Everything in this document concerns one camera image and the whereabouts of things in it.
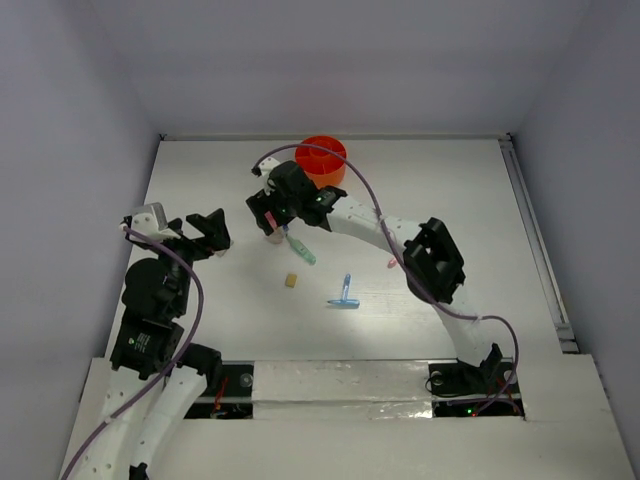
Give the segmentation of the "tan eraser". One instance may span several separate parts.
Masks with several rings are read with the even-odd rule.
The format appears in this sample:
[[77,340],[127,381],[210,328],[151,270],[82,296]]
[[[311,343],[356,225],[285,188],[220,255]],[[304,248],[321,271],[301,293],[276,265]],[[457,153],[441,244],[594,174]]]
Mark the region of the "tan eraser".
[[289,273],[285,278],[285,286],[287,288],[294,288],[297,283],[298,276],[293,273]]

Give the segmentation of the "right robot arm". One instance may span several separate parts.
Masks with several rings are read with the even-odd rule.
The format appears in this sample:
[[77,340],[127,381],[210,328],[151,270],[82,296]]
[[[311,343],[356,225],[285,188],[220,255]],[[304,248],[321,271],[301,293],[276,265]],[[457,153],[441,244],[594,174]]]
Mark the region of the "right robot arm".
[[482,333],[481,317],[467,308],[464,260],[442,221],[385,216],[378,205],[369,207],[340,188],[317,187],[293,161],[268,157],[252,174],[262,187],[246,204],[265,235],[299,219],[395,256],[410,291],[438,312],[454,346],[462,384],[482,392],[496,381],[502,354]]

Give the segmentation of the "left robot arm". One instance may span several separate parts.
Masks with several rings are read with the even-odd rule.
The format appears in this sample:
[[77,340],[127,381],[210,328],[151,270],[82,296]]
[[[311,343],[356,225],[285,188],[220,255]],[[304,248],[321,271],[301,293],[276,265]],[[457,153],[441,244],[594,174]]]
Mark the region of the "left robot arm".
[[221,383],[220,352],[193,340],[205,301],[193,265],[231,247],[224,211],[169,221],[161,204],[150,203],[119,228],[151,255],[126,271],[99,423],[62,471],[64,479],[155,478],[188,410]]

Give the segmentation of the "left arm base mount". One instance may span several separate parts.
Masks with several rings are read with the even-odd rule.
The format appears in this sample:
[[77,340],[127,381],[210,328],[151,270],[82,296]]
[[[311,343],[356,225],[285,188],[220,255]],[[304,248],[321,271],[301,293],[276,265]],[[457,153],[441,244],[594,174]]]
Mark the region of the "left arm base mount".
[[209,386],[185,419],[246,420],[253,418],[253,363],[224,363],[218,383]]

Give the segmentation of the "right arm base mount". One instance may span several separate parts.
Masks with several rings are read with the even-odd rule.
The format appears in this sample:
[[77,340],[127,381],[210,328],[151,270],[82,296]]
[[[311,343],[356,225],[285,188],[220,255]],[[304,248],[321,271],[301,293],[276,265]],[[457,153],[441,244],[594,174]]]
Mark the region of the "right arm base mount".
[[493,373],[455,363],[432,363],[425,389],[432,397],[436,418],[525,417],[517,378],[511,378],[512,363],[503,361]]

